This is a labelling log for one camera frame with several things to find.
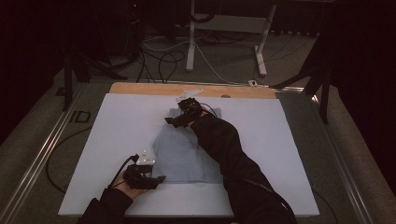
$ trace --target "person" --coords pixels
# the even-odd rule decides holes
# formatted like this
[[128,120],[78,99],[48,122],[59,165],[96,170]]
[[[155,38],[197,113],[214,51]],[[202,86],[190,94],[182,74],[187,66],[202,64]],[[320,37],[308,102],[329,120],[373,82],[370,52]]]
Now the person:
[[[238,131],[205,110],[189,123],[198,144],[219,163],[235,221],[239,224],[297,223],[289,205],[274,192],[259,165],[242,150]],[[92,199],[78,224],[122,223],[125,211],[144,189],[130,189],[120,175],[100,201]]]

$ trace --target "gray floor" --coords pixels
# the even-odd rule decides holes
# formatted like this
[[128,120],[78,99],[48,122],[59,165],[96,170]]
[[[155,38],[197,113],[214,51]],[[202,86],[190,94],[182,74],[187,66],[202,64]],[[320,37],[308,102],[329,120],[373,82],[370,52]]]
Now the gray floor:
[[[222,34],[232,38],[245,36],[235,33]],[[186,40],[178,38],[177,43]],[[276,84],[299,72],[306,55],[315,43],[315,38],[306,36],[269,35],[264,47],[268,76],[259,77],[252,48],[259,40],[258,35],[248,35],[244,40],[232,44],[201,46],[200,50],[205,59],[200,51],[196,50],[194,70],[186,72],[186,60],[183,60],[177,64],[169,82],[248,84],[248,80],[256,79],[264,85]],[[145,49],[167,49],[175,45],[165,38],[154,38],[145,44]],[[181,44],[172,50],[187,53],[187,44]],[[163,55],[159,52],[150,53],[159,57]],[[158,62],[146,56],[146,65],[157,82],[160,79]],[[162,64],[162,71],[166,77],[173,70],[173,66],[172,63]],[[127,76],[128,81],[135,81],[140,67],[141,64],[136,63],[119,71],[119,74]],[[59,142],[92,126],[104,95],[111,84],[117,81],[94,70],[92,73],[91,82],[84,84],[84,90],[74,107],[77,111],[92,112],[92,118],[89,123],[68,123]],[[1,210],[5,208],[26,169],[62,115],[63,98],[55,96],[55,92],[63,85],[62,74],[63,72],[55,78],[54,87],[36,103],[0,148]],[[303,87],[306,81],[307,79],[301,80],[292,86]],[[276,96],[284,106],[308,179],[316,192],[315,198],[320,211],[320,216],[299,217],[298,222],[327,224],[336,223],[337,219],[338,223],[396,223],[394,195],[379,173],[358,129],[340,101],[337,89],[331,88],[330,92],[329,125],[324,125],[318,119],[317,107],[311,103],[309,97],[290,91],[278,92]],[[59,185],[67,185],[70,180],[88,134],[89,131],[70,138],[53,153],[49,164],[50,174]],[[341,155],[341,161],[337,160],[337,152]],[[345,176],[353,178],[349,180],[345,179]],[[352,191],[351,196],[348,190],[350,185],[355,187],[358,194]],[[14,223],[75,223],[76,217],[57,216],[63,196],[49,183],[43,170],[16,215]],[[364,211],[361,211],[361,207],[354,207],[356,201],[364,202]],[[368,214],[364,220],[357,215],[361,212]]]

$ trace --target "black sleeve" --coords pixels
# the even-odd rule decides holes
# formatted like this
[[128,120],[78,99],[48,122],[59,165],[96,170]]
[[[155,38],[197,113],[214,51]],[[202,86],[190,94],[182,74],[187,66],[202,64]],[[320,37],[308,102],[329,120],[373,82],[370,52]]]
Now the black sleeve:
[[204,115],[191,128],[198,144],[219,163],[224,188],[238,222],[295,223],[294,214],[284,207],[283,199],[275,196],[259,165],[242,150],[238,131],[232,124]]
[[133,202],[118,189],[106,189],[100,201],[91,200],[78,224],[121,224],[125,211]]

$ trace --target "person's left hand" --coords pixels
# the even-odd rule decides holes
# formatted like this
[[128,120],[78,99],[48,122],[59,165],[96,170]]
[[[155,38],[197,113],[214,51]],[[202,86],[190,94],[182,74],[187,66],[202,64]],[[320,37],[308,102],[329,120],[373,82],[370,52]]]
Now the person's left hand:
[[117,176],[117,179],[113,185],[114,189],[119,189],[120,191],[128,195],[128,197],[130,197],[132,200],[149,191],[148,189],[131,189],[123,178],[124,172],[125,171],[122,171],[121,174]]

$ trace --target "folded fabric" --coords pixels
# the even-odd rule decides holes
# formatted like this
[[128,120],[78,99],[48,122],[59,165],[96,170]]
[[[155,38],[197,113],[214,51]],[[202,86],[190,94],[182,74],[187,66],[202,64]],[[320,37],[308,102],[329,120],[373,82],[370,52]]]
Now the folded fabric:
[[[214,109],[220,117],[220,109]],[[169,117],[181,114],[172,108]],[[152,176],[166,175],[166,183],[222,183],[219,164],[198,145],[198,139],[191,128],[164,124],[153,144],[155,164]]]

